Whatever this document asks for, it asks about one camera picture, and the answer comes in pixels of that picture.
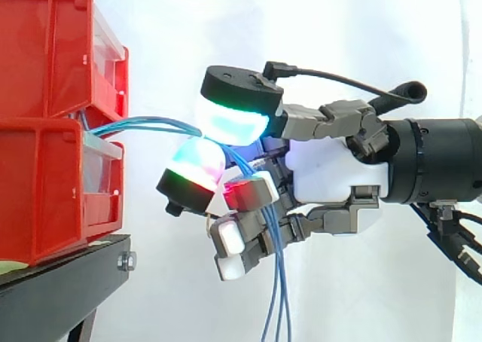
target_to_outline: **wire bundle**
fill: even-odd
[[[81,121],[84,124],[84,128],[88,130],[89,128],[84,114],[81,114]],[[169,127],[159,127],[158,125],[167,125]],[[90,130],[90,132],[96,136],[105,136],[124,130],[162,131],[166,133],[177,133],[198,137],[201,137],[203,135],[203,133],[199,129],[190,124],[186,124],[182,121],[173,120],[171,118],[160,118],[155,116],[127,118],[122,121],[117,121],[112,124],[97,127]],[[249,163],[232,148],[223,144],[219,145],[226,154],[233,158],[244,176],[251,176],[255,173],[255,170],[251,167],[251,165],[249,165]],[[267,229],[275,247],[275,273],[273,279],[273,292],[271,295],[270,307],[268,309],[266,322],[264,324],[263,334],[261,336],[261,342],[265,342],[267,337],[267,332],[270,327],[270,322],[276,303],[278,289],[280,290],[280,296],[275,341],[279,341],[283,311],[285,311],[286,313],[288,341],[291,341],[291,315],[288,302],[288,286],[286,282],[285,258],[283,252],[284,246],[281,236],[281,230],[279,229],[279,224],[276,219],[276,213],[273,205],[264,207],[261,212],[263,214],[264,220],[267,223]]]

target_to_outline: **connector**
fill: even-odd
[[[264,65],[263,76],[271,81],[278,78],[288,78],[297,75],[297,66],[290,66],[287,63],[268,61]]]

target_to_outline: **black cylinder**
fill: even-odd
[[[469,119],[387,122],[387,203],[472,201],[482,194],[482,128]]]

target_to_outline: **blue light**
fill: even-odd
[[[200,129],[210,139],[225,145],[247,146],[266,130],[268,116],[217,105],[202,98],[197,108]]]

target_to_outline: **led light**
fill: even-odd
[[[266,130],[269,118],[255,112],[239,111],[200,98],[197,119],[209,138],[235,146],[247,146]]]
[[[167,169],[203,188],[215,191],[226,159],[221,147],[208,139],[192,138],[175,153]]]
[[[219,225],[219,236],[227,255],[236,255],[244,250],[244,241],[234,220]]]
[[[219,273],[222,280],[239,279],[246,274],[241,255],[216,259]]]

